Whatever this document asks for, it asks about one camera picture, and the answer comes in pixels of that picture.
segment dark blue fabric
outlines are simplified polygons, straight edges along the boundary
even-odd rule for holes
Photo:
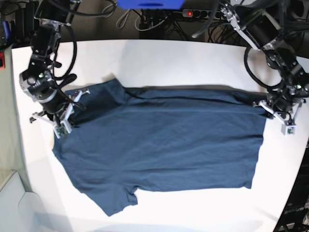
[[[227,90],[90,86],[78,127],[55,139],[73,185],[107,215],[137,204],[137,188],[251,188],[266,118],[264,96]]]

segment power strip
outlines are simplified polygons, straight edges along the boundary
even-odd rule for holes
[[[183,17],[185,18],[209,18],[211,11],[206,10],[190,10],[184,9],[183,10]],[[220,11],[217,11],[215,14],[215,19],[223,19],[223,14]]]

